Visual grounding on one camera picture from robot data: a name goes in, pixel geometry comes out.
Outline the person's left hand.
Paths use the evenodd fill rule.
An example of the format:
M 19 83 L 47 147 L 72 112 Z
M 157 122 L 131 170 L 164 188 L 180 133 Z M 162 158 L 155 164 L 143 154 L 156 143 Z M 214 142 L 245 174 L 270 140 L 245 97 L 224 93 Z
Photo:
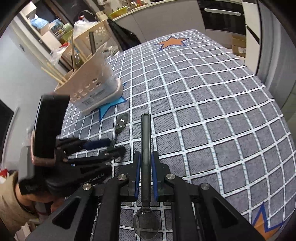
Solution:
M 40 194 L 22 195 L 18 183 L 16 184 L 16 187 L 15 187 L 15 194 L 18 202 L 22 204 L 22 206 L 25 206 L 29 209 L 33 209 L 35 203 L 37 202 L 52 203 L 51 213 L 57 210 L 65 202 L 65 197 L 53 196 L 52 194 L 47 192 L 40 193 Z

